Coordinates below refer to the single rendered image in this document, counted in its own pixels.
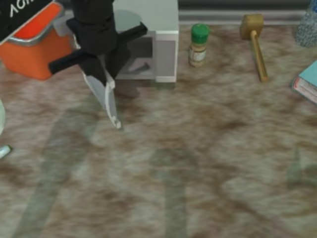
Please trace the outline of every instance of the container rim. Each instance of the container rim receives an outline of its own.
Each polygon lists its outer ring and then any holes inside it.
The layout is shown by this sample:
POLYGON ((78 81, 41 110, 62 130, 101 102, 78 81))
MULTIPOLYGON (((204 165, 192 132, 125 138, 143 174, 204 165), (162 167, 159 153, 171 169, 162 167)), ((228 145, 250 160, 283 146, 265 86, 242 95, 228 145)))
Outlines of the container rim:
POLYGON ((36 35, 35 37, 30 38, 30 39, 22 39, 22 38, 12 36, 7 40, 7 42, 14 43, 14 44, 20 45, 20 46, 34 46, 34 45, 40 43, 53 29, 52 22, 54 20, 56 20, 57 18, 60 18, 60 17, 65 15, 65 9, 64 9, 64 6, 62 4, 60 4, 59 2, 55 2, 55 1, 53 1, 51 4, 59 5, 61 10, 56 15, 56 17, 38 35, 36 35))

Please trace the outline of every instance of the mallet head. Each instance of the mallet head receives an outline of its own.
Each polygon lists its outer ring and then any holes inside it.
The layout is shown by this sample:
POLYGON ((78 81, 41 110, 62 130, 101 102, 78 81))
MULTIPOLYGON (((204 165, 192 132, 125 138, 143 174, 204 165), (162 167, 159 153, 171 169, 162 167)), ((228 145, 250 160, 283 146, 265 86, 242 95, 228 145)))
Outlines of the mallet head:
POLYGON ((243 40, 251 39, 251 32, 256 31, 260 36, 264 25, 264 18, 262 14, 250 14, 243 17, 240 26, 240 36, 243 40))

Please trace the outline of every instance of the white round object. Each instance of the white round object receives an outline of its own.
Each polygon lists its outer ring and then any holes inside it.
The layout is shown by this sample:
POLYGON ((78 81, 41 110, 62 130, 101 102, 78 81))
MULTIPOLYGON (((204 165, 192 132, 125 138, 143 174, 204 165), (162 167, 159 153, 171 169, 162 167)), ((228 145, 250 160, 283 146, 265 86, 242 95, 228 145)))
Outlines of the white round object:
POLYGON ((4 121, 5 121, 5 110, 3 103, 0 99, 0 135, 2 134, 3 128, 4 128, 4 121))

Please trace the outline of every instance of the bottle label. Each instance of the bottle label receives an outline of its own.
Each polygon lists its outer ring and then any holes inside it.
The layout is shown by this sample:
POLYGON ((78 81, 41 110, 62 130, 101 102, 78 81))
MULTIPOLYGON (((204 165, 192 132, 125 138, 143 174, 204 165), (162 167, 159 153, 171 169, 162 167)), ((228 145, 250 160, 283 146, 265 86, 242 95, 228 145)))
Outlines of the bottle label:
POLYGON ((202 52, 195 52, 191 47, 189 48, 189 58, 192 61, 202 61, 206 57, 206 50, 202 52))

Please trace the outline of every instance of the wooden mallet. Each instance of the wooden mallet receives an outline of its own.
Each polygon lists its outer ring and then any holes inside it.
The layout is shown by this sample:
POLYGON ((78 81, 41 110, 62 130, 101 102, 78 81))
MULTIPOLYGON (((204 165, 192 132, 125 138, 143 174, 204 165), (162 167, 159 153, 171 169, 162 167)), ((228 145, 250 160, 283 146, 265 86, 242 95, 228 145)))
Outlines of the wooden mallet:
POLYGON ((243 40, 251 40, 255 55, 256 55, 256 62, 259 71, 259 76, 261 82, 266 82, 268 80, 267 72, 263 60, 263 56, 261 53, 261 49, 259 46, 258 38, 260 33, 262 32, 264 25, 264 18, 261 14, 251 14, 245 15, 243 17, 241 27, 240 27, 240 35, 241 39, 243 40))

